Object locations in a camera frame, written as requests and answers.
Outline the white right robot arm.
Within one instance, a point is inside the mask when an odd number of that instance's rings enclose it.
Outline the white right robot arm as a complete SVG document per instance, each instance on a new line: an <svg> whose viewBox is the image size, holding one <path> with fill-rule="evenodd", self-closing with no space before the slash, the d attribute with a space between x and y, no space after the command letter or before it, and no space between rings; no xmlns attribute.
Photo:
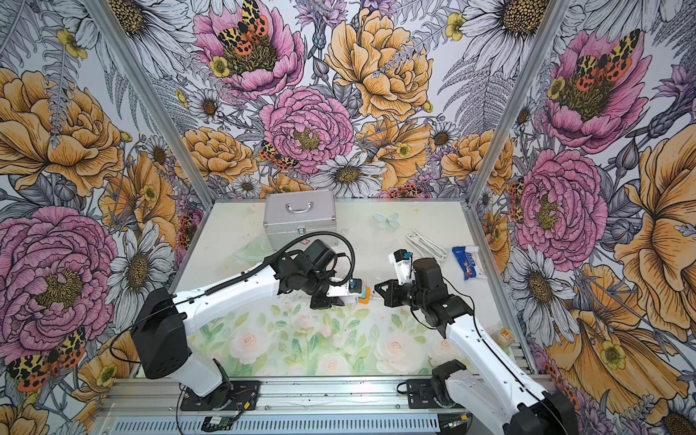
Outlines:
<svg viewBox="0 0 696 435"><path fill-rule="evenodd" d="M576 434L576 410L563 393L551 393L517 366L480 325L475 304L442 275L438 262L404 250L389 255L396 277L375 286L388 307L420 311L428 326L459 349L432 371L441 405L458 404L493 434Z"/></svg>

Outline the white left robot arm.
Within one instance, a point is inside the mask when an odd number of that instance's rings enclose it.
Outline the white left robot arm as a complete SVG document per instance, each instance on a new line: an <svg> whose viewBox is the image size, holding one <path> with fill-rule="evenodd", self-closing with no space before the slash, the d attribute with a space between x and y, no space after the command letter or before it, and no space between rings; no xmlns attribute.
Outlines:
<svg viewBox="0 0 696 435"><path fill-rule="evenodd" d="M190 347L189 337L210 322L265 298L301 291L313 310L342 306L360 297L355 250L343 254L324 242L346 237L318 231L306 235L307 248L294 239L258 265L216 284L171 294L164 289L147 296L130 326L141 369L149 380L170 378L183 387L196 411L223 410L237 400L234 386L221 363Z"/></svg>

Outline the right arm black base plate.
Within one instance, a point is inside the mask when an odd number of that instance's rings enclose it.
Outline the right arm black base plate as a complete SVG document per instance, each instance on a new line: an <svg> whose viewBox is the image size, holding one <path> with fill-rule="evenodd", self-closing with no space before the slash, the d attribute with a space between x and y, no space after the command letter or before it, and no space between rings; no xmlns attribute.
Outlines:
<svg viewBox="0 0 696 435"><path fill-rule="evenodd" d="M450 360L431 371L426 379L409 379L397 384L396 391L407 397L410 409L451 409L460 407L449 393L446 381L453 373L463 372L466 365L459 360Z"/></svg>

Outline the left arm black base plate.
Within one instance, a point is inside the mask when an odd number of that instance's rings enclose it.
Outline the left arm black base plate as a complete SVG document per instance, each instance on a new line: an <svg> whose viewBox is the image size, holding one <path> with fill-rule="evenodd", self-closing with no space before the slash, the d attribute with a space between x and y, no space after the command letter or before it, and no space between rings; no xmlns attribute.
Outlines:
<svg viewBox="0 0 696 435"><path fill-rule="evenodd" d="M254 411L257 407L261 382L256 380L227 380L212 393L197 396L190 388L184 390L181 411Z"/></svg>

